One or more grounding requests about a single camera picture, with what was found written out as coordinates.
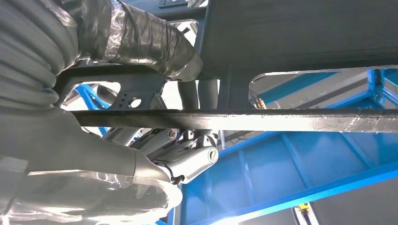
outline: metal plate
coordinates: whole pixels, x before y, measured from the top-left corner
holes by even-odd
[[[255,131],[397,132],[398,110],[98,110],[74,111],[85,127]]]
[[[85,82],[118,82],[120,92],[110,109],[127,109],[134,98],[141,99],[142,103],[136,109],[148,109],[156,93],[161,93],[165,76],[145,66],[103,66],[78,67],[62,72],[57,77],[54,91],[60,99],[55,104],[60,106],[67,94],[77,84]]]

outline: black metal bracket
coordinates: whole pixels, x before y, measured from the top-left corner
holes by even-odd
[[[120,91],[110,109],[129,109],[134,99],[141,99],[135,109],[149,109],[156,94],[161,94],[167,79],[145,66],[104,66],[71,68],[57,77],[54,90],[60,106],[67,94],[80,83],[118,82]]]

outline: mounting hole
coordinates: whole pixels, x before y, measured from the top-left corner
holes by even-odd
[[[141,99],[139,98],[133,98],[130,102],[129,102],[129,107],[130,108],[137,108],[140,104],[141,104]]]
[[[218,151],[217,149],[211,149],[208,153],[208,159],[210,163],[215,163],[218,160]]]

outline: yellow object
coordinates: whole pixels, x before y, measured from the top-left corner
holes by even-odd
[[[308,203],[304,203],[304,204],[298,205],[298,208],[299,208],[300,210],[309,210],[310,206],[309,206]]]
[[[265,103],[261,98],[259,98],[259,100],[257,101],[257,108],[258,109],[266,109]]]

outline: blue metal frame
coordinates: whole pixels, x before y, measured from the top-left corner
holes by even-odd
[[[173,225],[174,224],[174,215],[176,211],[172,209],[167,216],[167,225]]]
[[[398,87],[398,69],[384,69],[383,71],[385,79]]]
[[[88,84],[81,84],[75,88],[75,91],[82,97],[84,103],[86,104],[89,110],[99,110],[99,109],[107,109],[110,107],[110,104],[102,101],[95,93],[91,86]],[[99,127],[99,131],[102,135],[107,133],[107,128]]]
[[[385,74],[370,71],[369,90],[328,108],[398,103]],[[216,165],[183,186],[181,224],[241,222],[398,177],[396,146],[398,134],[263,133],[221,151]]]

